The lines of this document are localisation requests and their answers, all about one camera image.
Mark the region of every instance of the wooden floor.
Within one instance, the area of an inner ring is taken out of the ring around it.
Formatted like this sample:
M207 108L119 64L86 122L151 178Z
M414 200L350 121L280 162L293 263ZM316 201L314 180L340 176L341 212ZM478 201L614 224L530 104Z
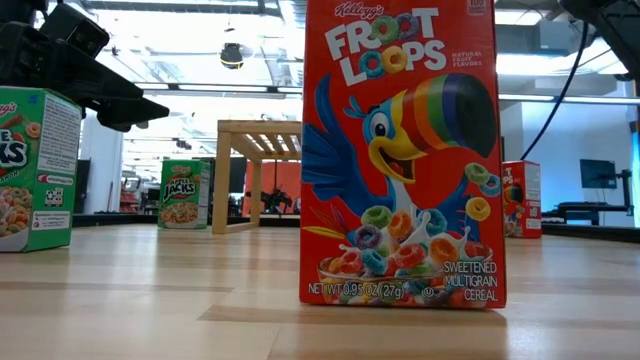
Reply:
M501 311L298 302L298 230L76 229L0 254L0 359L640 359L640 246L508 241Z

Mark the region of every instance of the wall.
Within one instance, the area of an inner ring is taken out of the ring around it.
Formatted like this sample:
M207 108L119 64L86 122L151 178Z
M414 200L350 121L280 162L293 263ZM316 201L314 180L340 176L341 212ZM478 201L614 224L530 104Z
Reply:
M625 96L621 83L619 89L608 96ZM522 139L524 150L531 144L553 104L522 103ZM517 114L512 109L501 113L503 134L518 136ZM582 189L580 159L610 160L616 163L616 171L631 169L631 132L629 121L632 112L628 106L562 104L545 135L530 153L528 160L540 163L542 176L542 210L550 211L565 201L606 201L613 205L623 204L622 182L618 189ZM507 159L516 156L516 140L508 140L505 148ZM610 226L634 226L633 217L625 213L602 213L601 224Z
M507 104L500 112L500 130L504 138L504 160L515 161L522 156L522 103Z
M83 121L80 158L91 160L84 213L118 211L123 134L100 125L95 112L91 110L87 110L87 117ZM107 208L112 183L111 201Z

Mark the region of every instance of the toucan cartoon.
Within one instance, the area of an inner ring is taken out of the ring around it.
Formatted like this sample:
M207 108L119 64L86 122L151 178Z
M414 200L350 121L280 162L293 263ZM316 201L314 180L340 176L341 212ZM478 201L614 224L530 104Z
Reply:
M362 121L369 159L387 182L387 195L374 195L364 182L355 148L331 106L329 87L327 75L315 92L315 105L324 130L304 125L302 181L313 185L319 200L338 197L355 215L360 216L375 205L391 211L408 210L412 205L417 208L405 185L415 183L415 163L419 158L451 147L466 147L488 157L495 146L497 124L493 101L482 82L471 75L448 74L428 79L367 112L352 96L351 108L344 109L344 114ZM464 211L472 197L465 195L468 184L463 174L456 190L436 208L449 220L448 230L460 232L471 226L471 237L477 237L477 223L467 219Z

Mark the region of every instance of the red cereal box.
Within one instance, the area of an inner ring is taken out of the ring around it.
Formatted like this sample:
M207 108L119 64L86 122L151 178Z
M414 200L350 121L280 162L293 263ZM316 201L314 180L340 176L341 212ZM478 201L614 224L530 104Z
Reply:
M493 2L309 0L300 299L499 308Z
M502 164L504 226L507 236L542 237L540 165L531 161Z

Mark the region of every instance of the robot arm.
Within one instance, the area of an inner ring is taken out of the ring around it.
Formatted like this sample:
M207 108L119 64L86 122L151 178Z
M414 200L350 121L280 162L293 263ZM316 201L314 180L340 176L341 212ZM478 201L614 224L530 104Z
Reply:
M117 131L169 115L95 60L109 35L71 6L58 4L34 29L36 10L47 6L48 0L0 0L0 85L51 89L95 110L103 126Z

